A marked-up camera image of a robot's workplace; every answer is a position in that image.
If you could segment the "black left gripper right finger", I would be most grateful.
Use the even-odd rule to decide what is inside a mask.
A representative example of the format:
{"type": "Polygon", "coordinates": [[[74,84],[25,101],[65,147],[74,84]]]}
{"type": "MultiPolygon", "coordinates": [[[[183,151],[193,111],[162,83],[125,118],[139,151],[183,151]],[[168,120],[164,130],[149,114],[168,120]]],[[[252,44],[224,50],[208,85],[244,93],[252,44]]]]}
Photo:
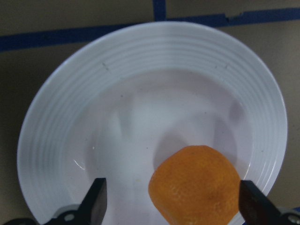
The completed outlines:
{"type": "Polygon", "coordinates": [[[287,225],[287,215],[250,180],[240,181],[239,211],[248,225],[287,225]]]}

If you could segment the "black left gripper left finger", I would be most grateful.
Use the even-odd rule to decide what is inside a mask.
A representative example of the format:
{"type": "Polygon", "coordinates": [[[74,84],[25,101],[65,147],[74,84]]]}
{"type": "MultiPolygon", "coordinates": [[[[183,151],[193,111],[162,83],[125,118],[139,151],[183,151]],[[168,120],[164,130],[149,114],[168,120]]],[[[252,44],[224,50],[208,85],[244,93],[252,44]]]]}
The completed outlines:
{"type": "Polygon", "coordinates": [[[107,209],[105,178],[96,178],[77,210],[68,210],[51,219],[49,225],[100,225],[107,209]]]}

